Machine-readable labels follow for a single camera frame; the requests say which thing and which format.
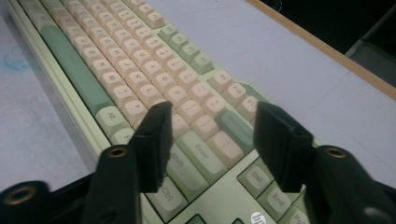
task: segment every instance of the keyboard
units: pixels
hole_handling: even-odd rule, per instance
[[[163,185],[141,195],[143,223],[309,223],[253,145],[267,101],[145,0],[7,0],[10,14],[98,157],[126,144],[148,110],[173,104]]]

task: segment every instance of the ctrl key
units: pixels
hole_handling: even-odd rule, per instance
[[[187,206],[186,199],[168,176],[157,193],[148,193],[147,196],[164,222],[168,222]]]

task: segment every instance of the space bar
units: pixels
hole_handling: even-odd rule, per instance
[[[40,34],[93,116],[100,109],[114,105],[58,27],[44,26]]]

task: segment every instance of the screw hole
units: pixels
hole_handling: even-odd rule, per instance
[[[108,152],[108,156],[111,158],[118,158],[118,157],[122,157],[125,156],[127,153],[127,150],[123,147],[117,147],[117,148],[113,148]]]
[[[338,148],[326,148],[326,152],[327,154],[339,159],[344,159],[347,157],[347,154]]]
[[[9,193],[4,199],[4,203],[8,205],[17,205],[28,201],[33,198],[33,196],[35,196],[35,188],[32,186],[23,186]]]

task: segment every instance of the hp logo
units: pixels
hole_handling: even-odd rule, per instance
[[[259,212],[255,212],[251,215],[251,224],[265,224],[265,217],[259,213]]]

